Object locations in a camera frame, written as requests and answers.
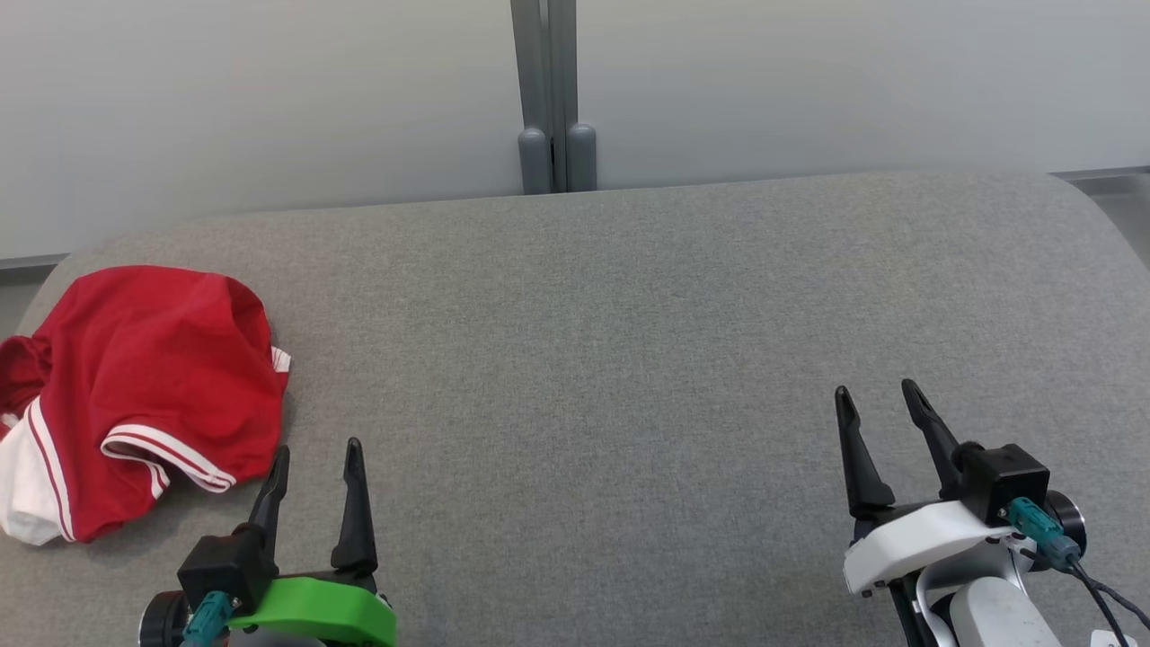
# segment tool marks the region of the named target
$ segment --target red t-shirt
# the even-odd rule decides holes
[[[262,477],[289,363],[235,278],[135,265],[76,279],[34,336],[0,345],[0,525],[86,542],[152,509],[169,468],[212,492]]]

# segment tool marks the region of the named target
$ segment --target gray fabric surface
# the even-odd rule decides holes
[[[1086,514],[1092,575],[1150,604],[1150,274],[1037,175],[850,175],[189,222],[66,260],[238,277],[294,357],[285,571],[327,563],[363,440],[407,646],[898,645],[851,599],[831,394],[903,501],[937,490],[913,377],[961,439],[1018,442]],[[0,541],[6,645],[129,645],[254,496],[175,487],[90,546]],[[1104,626],[1029,590],[1064,644]],[[1126,629],[1148,636],[1130,616]]]

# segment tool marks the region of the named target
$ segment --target gray floor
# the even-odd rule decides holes
[[[1142,262],[1150,267],[1150,174],[1066,179],[1102,207],[1126,236]],[[49,268],[0,271],[0,340],[16,332]]]

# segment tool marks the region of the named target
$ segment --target cable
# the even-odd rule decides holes
[[[1029,559],[1029,560],[1032,560],[1032,561],[1034,561],[1034,562],[1036,562],[1038,564],[1044,564],[1044,565],[1053,569],[1053,565],[1051,565],[1051,563],[1050,563],[1049,560],[1046,560],[1042,555],[1036,554],[1033,550],[1028,550],[1028,549],[1023,548],[1023,549],[1019,550],[1019,553],[1021,553],[1023,557],[1027,557],[1027,559]],[[1070,575],[1074,576],[1079,581],[1086,584],[1086,580],[1082,579],[1082,575],[1080,575],[1080,572],[1084,575],[1086,571],[1083,571],[1082,568],[1079,567],[1079,571],[1078,572],[1072,570],[1070,572]],[[1148,615],[1145,611],[1143,611],[1142,609],[1140,609],[1137,604],[1135,604],[1134,602],[1130,602],[1129,600],[1127,600],[1126,598],[1124,598],[1121,594],[1119,594],[1117,591],[1114,591],[1113,588],[1111,588],[1110,586],[1107,586],[1107,585],[1105,585],[1105,584],[1103,584],[1103,583],[1094,579],[1090,576],[1086,576],[1086,577],[1087,577],[1087,579],[1090,580],[1090,584],[1092,584],[1098,591],[1105,593],[1106,595],[1110,595],[1111,598],[1114,599],[1114,602],[1118,602],[1127,611],[1129,611],[1129,613],[1134,614],[1135,616],[1137,616],[1138,617],[1138,622],[1142,623],[1142,626],[1144,626],[1147,629],[1150,629],[1150,615]]]
[[[1074,577],[1079,578],[1079,579],[1082,579],[1081,576],[1079,573],[1076,573],[1076,572],[1072,573],[1072,575]],[[1129,613],[1134,614],[1135,616],[1137,616],[1138,621],[1142,623],[1142,626],[1144,626],[1147,629],[1150,629],[1150,616],[1148,616],[1145,614],[1145,611],[1143,611],[1142,609],[1140,609],[1137,604],[1135,604],[1134,602],[1130,602],[1126,598],[1122,598],[1121,595],[1119,595],[1119,593],[1117,591],[1114,591],[1113,588],[1106,586],[1105,584],[1103,584],[1103,583],[1094,579],[1092,577],[1087,576],[1087,579],[1089,579],[1090,584],[1092,584],[1098,591],[1105,593],[1106,595],[1110,595],[1111,598],[1114,599],[1114,602],[1118,602],[1127,611],[1129,611]]]
[[[1074,572],[1074,576],[1082,580],[1082,584],[1086,585],[1087,591],[1090,592],[1090,598],[1094,598],[1095,604],[1098,606],[1102,615],[1105,616],[1106,623],[1110,624],[1111,631],[1114,632],[1114,637],[1118,639],[1119,647],[1130,647],[1129,644],[1126,642],[1126,634],[1122,633],[1122,629],[1118,626],[1118,619],[1114,618],[1114,613],[1110,610],[1106,601],[1103,600],[1102,593],[1099,593],[1098,587],[1095,586],[1094,579],[1086,575],[1086,571],[1082,570],[1082,564],[1079,563],[1078,559],[1070,560],[1070,567]]]

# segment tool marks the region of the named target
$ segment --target teal connector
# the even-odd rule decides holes
[[[1025,496],[1010,502],[1006,519],[1010,525],[1038,545],[1038,554],[1056,570],[1068,572],[1071,562],[1082,556],[1082,548],[1066,537],[1063,526]]]
[[[184,645],[187,647],[209,647],[217,636],[223,633],[231,619],[231,600],[222,591],[213,591],[204,596],[195,609],[192,619],[184,627]]]

